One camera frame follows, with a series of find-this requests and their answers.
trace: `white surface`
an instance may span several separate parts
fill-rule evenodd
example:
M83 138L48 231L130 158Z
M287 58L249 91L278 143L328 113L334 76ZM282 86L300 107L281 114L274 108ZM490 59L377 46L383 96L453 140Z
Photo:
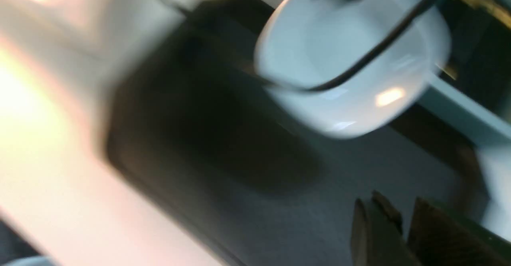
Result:
M101 49L99 22L110 0L9 0L30 15L34 24L61 39L90 52Z
M276 81L316 86L347 70L405 14L395 0L285 0L259 38L257 71ZM355 137L387 124L413 104L448 54L447 26L432 9L341 86L323 93L278 88L270 93L324 135Z
M55 40L0 0L0 214L63 266L217 266L103 158L111 87L180 17L114 0L105 55Z

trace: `cable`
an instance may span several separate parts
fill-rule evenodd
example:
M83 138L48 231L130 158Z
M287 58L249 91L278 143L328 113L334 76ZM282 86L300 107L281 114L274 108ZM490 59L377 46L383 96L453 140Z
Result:
M169 6L171 8L177 9L182 15L184 15L186 18L190 18L191 12L181 6L179 3L177 3L175 0L159 0L162 4ZM354 77L359 71L361 71L365 66L370 64L376 57L381 55L385 50L389 48L396 40L401 37L401 35L409 28L409 26L414 22L416 18L418 18L420 15L422 15L425 11L427 11L429 8L431 8L434 5L434 0L420 0L411 11L407 13L401 19L401 21L390 31L389 34L381 41L379 42L374 48L372 48L369 52L367 52L362 58L360 58L357 62L355 62L350 68L348 68L346 71L338 75L337 77L319 84L317 86L313 87L303 87L303 86L297 86L286 82L275 82L272 80L268 80L260 75L257 74L257 72L254 69L253 64L250 62L248 63L246 59L241 58L240 55L237 55L234 50L230 50L226 48L218 38L204 33L204 31L201 31L200 29L195 29L195 32L201 37L206 39L211 46L214 46L216 49L221 50L223 55L228 56L228 59L230 59L232 62L234 62L237 67L243 71L244 73L249 74L250 76L256 78L263 84L264 86L273 86L273 87L279 87L284 88L290 91L301 91L301 92L320 92L320 91L327 91L332 88L336 88L343 84L344 82L348 81L350 78Z

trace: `black cord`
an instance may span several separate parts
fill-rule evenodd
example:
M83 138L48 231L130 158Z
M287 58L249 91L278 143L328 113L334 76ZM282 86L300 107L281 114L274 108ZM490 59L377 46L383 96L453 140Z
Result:
M190 18L191 12L181 6L175 0L159 0L165 6L170 8L174 8L186 18ZM285 82L275 82L272 80L268 80L260 75L254 69L253 63L248 62L245 58L238 55L234 50L227 48L221 40L219 40L214 35L210 35L205 33L199 28L194 29L195 33L199 35L201 38L206 39L210 46L213 46L215 49L219 50L227 59L231 60L241 71L249 74L250 76L256 78L261 84L265 86L275 86L279 88L284 88L291 91L301 91L301 92L320 92L327 91L332 88L336 88L348 81L350 78L354 77L359 71L361 71L365 66L370 64L376 57L381 55L385 50L389 48L396 40L401 37L401 35L410 27L412 22L420 15L422 15L425 11L431 8L434 5L435 0L421 0L418 2L414 8L409 11L407 15L403 17L403 19L390 31L390 33L379 42L374 48L372 48L369 52L367 52L362 58L360 58L357 62L355 62L350 68L346 71L338 75L337 77L319 84L314 87L303 87L296 86L290 83Z

